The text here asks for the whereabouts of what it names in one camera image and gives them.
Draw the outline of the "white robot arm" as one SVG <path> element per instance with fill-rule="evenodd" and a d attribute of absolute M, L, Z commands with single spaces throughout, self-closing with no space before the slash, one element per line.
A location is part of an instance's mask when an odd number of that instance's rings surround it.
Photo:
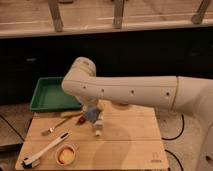
<path fill-rule="evenodd" d="M 194 115 L 202 128 L 195 171 L 213 171 L 213 79 L 98 77 L 95 63 L 86 57 L 78 57 L 63 78 L 62 89 L 84 105 L 103 99 Z"/>

